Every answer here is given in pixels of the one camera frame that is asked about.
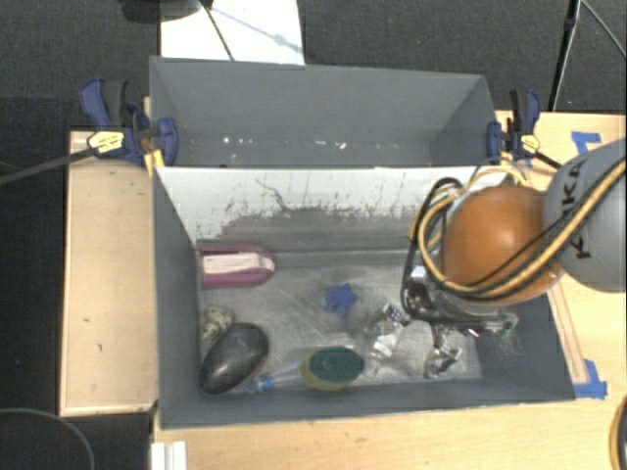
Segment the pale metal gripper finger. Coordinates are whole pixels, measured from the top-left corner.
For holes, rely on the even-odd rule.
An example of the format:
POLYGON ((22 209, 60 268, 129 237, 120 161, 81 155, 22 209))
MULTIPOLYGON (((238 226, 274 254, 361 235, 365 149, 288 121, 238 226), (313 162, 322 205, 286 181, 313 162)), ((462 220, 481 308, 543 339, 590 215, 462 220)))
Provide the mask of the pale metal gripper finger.
POLYGON ((443 346, 445 361, 443 363, 445 369, 450 369, 457 364, 463 355, 463 343, 457 339, 449 339, 443 346))
POLYGON ((436 379, 445 370, 448 358, 445 348, 433 346, 423 363, 423 377, 427 380, 436 379))

